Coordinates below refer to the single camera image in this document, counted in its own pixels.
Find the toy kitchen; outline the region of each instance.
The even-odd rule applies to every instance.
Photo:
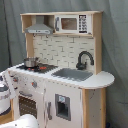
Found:
[[[114,76],[102,71],[102,12],[21,14],[28,58],[8,69],[17,96],[13,117],[34,115],[40,128],[105,128],[105,88]]]

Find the gray curtain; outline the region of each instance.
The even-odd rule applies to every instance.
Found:
[[[116,78],[115,83],[107,88],[107,121],[113,128],[127,128],[128,0],[4,0],[4,4],[5,15],[1,12],[3,4],[0,3],[0,70],[9,66],[9,58],[12,65],[16,65],[26,57],[25,36],[21,33],[21,13],[104,11],[103,70]]]

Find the white tile backsplash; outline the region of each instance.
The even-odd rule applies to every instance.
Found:
[[[94,57],[94,43],[94,39],[79,36],[35,36],[34,56],[43,63],[76,68],[80,52],[88,51]],[[94,70],[87,55],[82,56],[82,63],[85,62],[87,70]]]

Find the stovetop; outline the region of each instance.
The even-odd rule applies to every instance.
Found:
[[[51,70],[57,68],[57,66],[48,65],[48,64],[38,64],[38,66],[33,67],[33,68],[28,68],[25,65],[19,66],[17,68],[19,68],[21,70],[27,70],[30,72],[37,72],[37,73],[43,73],[44,74],[44,73],[47,73],[48,71],[51,71]]]

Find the gray sink basin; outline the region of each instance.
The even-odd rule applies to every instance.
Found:
[[[81,71],[69,68],[60,69],[59,71],[52,74],[52,76],[65,78],[73,81],[84,81],[92,75],[93,73],[88,71]]]

